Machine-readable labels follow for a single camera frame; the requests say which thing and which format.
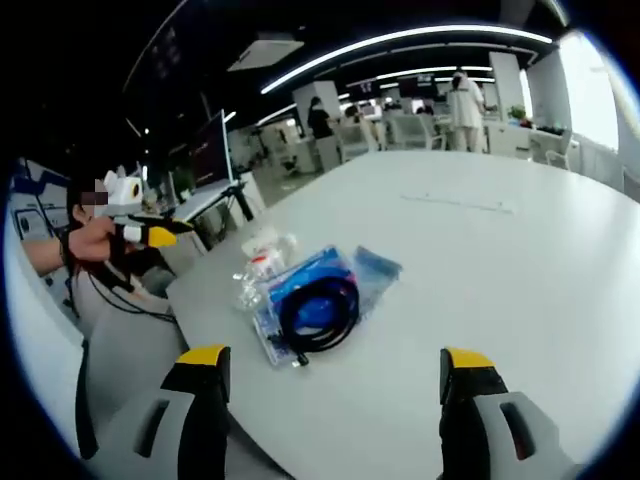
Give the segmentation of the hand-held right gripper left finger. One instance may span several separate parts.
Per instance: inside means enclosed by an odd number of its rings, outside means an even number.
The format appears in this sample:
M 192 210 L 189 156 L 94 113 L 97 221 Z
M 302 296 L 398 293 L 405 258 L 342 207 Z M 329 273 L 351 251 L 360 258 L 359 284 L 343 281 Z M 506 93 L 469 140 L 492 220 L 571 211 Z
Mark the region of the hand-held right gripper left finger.
M 97 449 L 99 479 L 223 479 L 231 349 L 181 355 L 160 387 L 128 401 Z

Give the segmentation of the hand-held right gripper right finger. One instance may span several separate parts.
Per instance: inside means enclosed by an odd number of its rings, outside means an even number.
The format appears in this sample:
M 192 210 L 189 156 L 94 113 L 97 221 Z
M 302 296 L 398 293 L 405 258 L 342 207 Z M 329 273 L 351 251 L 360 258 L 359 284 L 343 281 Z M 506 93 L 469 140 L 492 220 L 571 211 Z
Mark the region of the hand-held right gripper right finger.
M 510 391 L 483 354 L 440 351 L 440 405 L 442 479 L 578 476 L 554 421 L 524 393 Z

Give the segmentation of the person's left hand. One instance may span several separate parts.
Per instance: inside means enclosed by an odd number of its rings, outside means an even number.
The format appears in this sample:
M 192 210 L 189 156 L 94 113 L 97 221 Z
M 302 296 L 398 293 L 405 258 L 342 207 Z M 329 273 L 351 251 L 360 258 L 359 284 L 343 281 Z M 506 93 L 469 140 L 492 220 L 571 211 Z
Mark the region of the person's left hand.
M 104 262 L 111 257 L 111 237 L 115 224 L 108 217 L 97 217 L 68 235 L 68 248 L 75 259 Z

